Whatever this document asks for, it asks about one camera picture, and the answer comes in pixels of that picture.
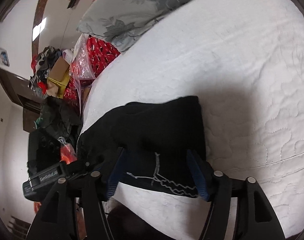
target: white quilted mattress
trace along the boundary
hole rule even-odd
[[[186,95],[199,97],[213,168],[232,178],[255,177],[285,236],[300,232],[304,18],[295,5],[289,0],[191,1],[98,77],[83,130],[128,102],[161,103]],[[207,216],[208,203],[201,199],[125,184],[115,198],[175,239],[198,239]]]

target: metal rivet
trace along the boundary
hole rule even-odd
[[[60,178],[60,179],[58,179],[58,183],[59,184],[63,184],[63,183],[65,183],[67,180],[65,179],[65,178]]]
[[[216,177],[222,177],[224,175],[224,173],[222,173],[221,171],[214,171],[214,175]]]
[[[93,171],[92,173],[91,173],[91,176],[92,177],[98,177],[98,176],[100,176],[101,175],[101,172],[99,172],[99,171]]]
[[[248,177],[248,178],[247,178],[247,181],[248,181],[249,183],[255,183],[255,182],[256,182],[256,179],[253,178],[253,177]]]

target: clutter pile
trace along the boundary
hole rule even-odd
[[[44,104],[29,138],[30,175],[46,168],[39,167],[40,163],[49,166],[77,160],[82,108],[91,84],[119,54],[110,43],[82,34],[72,50],[49,46],[33,57],[29,88]],[[40,206],[34,203],[35,213]]]

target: floral pillowcase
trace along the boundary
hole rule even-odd
[[[123,52],[167,13],[188,1],[95,0],[77,30],[110,42]]]

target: cardboard box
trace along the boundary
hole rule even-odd
[[[63,98],[65,88],[70,81],[69,63],[63,57],[59,57],[48,76],[48,88],[55,91],[53,84],[58,87],[57,97]]]

